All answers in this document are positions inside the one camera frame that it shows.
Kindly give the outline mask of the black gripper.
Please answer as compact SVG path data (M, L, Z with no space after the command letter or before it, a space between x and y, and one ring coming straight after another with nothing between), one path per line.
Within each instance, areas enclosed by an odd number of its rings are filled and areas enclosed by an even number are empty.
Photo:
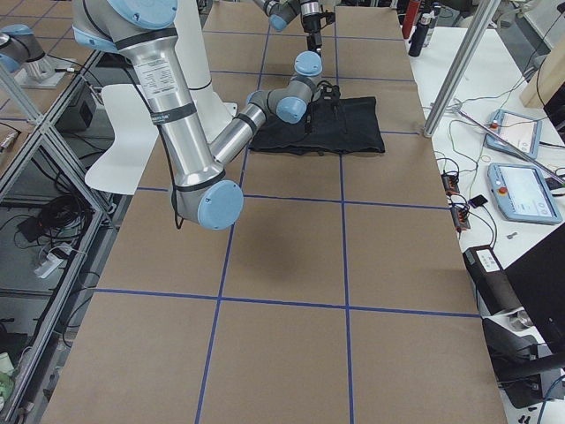
M329 81L321 81L317 85L317 98L313 102L315 110L340 110L341 90L338 85L331 84Z
M304 29L304 32L306 33L307 48L320 56L322 48L320 17L302 17L302 27Z

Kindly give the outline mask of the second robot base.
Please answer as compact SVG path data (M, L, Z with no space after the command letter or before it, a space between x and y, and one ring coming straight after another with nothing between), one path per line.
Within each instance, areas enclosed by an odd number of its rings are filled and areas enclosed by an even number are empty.
M1 64L27 88L55 88L65 74L75 71L69 62L49 57L34 31L23 24L1 28Z

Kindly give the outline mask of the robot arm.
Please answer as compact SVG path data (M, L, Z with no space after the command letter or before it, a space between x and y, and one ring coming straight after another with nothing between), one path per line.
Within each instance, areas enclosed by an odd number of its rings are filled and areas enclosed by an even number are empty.
M327 14L319 1L254 0L253 3L264 12L269 25L277 32L283 31L296 17L299 17L306 33L307 48L321 55L322 20L327 17Z
M231 115L211 86L198 5L194 1L76 1L77 43L127 58L136 89L165 148L176 223L191 221L223 230L239 218L240 186L225 166L272 117L295 124L318 96L322 29L335 14L317 1L262 1L275 30L300 19L307 49L294 63L284 88L259 90Z

